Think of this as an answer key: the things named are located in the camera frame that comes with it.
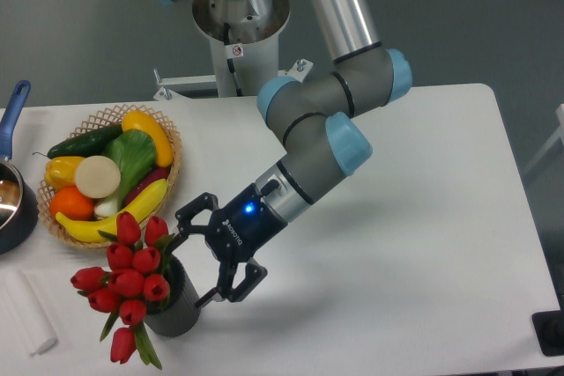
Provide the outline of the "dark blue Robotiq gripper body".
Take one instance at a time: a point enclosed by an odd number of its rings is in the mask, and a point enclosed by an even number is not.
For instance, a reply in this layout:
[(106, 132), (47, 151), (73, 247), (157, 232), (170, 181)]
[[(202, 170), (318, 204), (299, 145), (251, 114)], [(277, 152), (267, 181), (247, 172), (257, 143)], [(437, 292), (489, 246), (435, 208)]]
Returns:
[(287, 227), (264, 201), (255, 183), (211, 214), (205, 242), (226, 266), (247, 262), (255, 252)]

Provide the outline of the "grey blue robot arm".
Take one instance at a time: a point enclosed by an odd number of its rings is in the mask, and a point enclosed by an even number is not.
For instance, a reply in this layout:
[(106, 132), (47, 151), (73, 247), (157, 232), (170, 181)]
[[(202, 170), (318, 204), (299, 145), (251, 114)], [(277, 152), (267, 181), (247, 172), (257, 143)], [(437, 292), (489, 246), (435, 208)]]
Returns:
[[(172, 3), (180, 0), (160, 0)], [(253, 96), (285, 155), (224, 207), (202, 194), (177, 214), (180, 246), (201, 234), (219, 261), (216, 285), (197, 301), (239, 302), (265, 278), (255, 253), (371, 156), (353, 118), (412, 87), (404, 55), (383, 47), (365, 0), (311, 0), (335, 69), (306, 81), (278, 71), (278, 37), (289, 0), (192, 0), (208, 39), (217, 92)]]

